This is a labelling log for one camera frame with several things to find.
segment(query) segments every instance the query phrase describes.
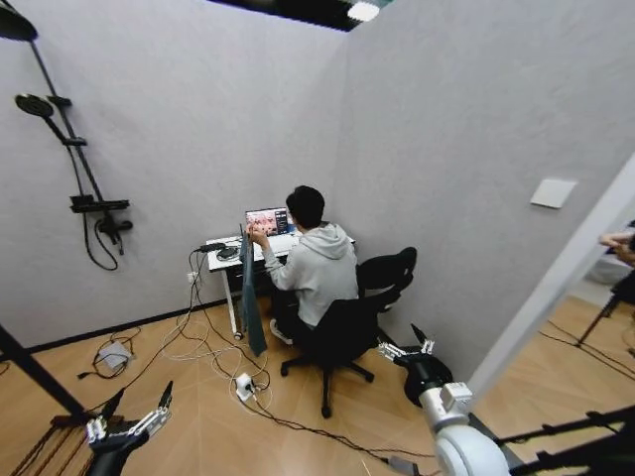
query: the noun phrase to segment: ceiling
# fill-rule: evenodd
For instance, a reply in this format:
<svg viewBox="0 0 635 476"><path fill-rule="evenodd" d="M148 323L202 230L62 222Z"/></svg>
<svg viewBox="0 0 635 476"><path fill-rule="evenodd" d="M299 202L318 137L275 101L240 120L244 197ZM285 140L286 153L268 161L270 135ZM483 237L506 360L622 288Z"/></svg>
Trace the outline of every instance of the ceiling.
<svg viewBox="0 0 635 476"><path fill-rule="evenodd" d="M348 10L357 0L208 0L267 15L288 18L322 27L349 32L361 22L348 18ZM380 8L393 0L364 0Z"/></svg>

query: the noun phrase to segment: robotic arm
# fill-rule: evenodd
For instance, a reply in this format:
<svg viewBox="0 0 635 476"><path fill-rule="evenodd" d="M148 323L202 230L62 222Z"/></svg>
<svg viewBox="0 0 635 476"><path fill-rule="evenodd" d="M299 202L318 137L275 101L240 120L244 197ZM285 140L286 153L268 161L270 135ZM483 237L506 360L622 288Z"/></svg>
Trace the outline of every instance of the robotic arm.
<svg viewBox="0 0 635 476"><path fill-rule="evenodd" d="M101 415L86 425L88 445L94 452L87 476L119 476L130 453L147 443L170 418L172 382L163 392L155 410L139 421L124 421L110 427L108 422L119 405L123 392L122 389L105 405Z"/></svg>
<svg viewBox="0 0 635 476"><path fill-rule="evenodd" d="M423 408L435 435L436 453L446 476L509 476L501 449L490 438L469 426L468 408L472 392L464 383L447 382L432 357L434 342L413 325L422 348L406 351L382 343L379 352L408 370L406 391Z"/></svg>

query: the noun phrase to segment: black pants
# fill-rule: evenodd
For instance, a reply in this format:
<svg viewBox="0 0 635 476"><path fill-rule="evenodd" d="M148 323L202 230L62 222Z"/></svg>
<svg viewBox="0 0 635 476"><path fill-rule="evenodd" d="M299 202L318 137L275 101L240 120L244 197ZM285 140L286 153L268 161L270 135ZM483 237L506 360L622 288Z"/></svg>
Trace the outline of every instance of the black pants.
<svg viewBox="0 0 635 476"><path fill-rule="evenodd" d="M278 323L278 329L287 337L299 343L311 336L311 329L298 317L298 299L293 291L274 288L271 305Z"/></svg>

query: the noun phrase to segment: shower head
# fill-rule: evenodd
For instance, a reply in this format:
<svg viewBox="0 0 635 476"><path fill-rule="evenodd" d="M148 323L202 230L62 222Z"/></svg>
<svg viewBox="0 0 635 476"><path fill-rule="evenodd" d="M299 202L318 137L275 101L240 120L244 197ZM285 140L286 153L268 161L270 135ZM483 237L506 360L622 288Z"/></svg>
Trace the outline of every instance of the shower head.
<svg viewBox="0 0 635 476"><path fill-rule="evenodd" d="M0 4L0 38L31 42L38 37L33 24L13 8Z"/></svg>
<svg viewBox="0 0 635 476"><path fill-rule="evenodd" d="M32 116L49 118L54 113L53 106L49 102L33 94L18 94L16 96L16 104L20 109Z"/></svg>

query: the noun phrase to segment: person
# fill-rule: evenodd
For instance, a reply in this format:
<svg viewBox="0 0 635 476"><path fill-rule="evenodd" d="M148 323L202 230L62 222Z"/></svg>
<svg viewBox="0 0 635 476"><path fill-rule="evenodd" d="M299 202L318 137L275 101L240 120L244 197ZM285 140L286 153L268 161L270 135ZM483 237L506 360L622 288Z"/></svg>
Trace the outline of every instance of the person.
<svg viewBox="0 0 635 476"><path fill-rule="evenodd" d="M623 263L631 267L635 267L635 232L626 231L621 233L607 233L600 236L599 242L604 246L608 246L615 251L615 255Z"/></svg>
<svg viewBox="0 0 635 476"><path fill-rule="evenodd" d="M274 255L265 230L252 224L247 232L261 246L265 268L279 290L272 298L271 331L291 345L319 324L334 300L357 298L357 258L346 232L322 221L324 198L315 188L296 187L287 197L287 207L302 236L286 265ZM289 306L288 294L281 293L290 291L298 300L297 312Z"/></svg>

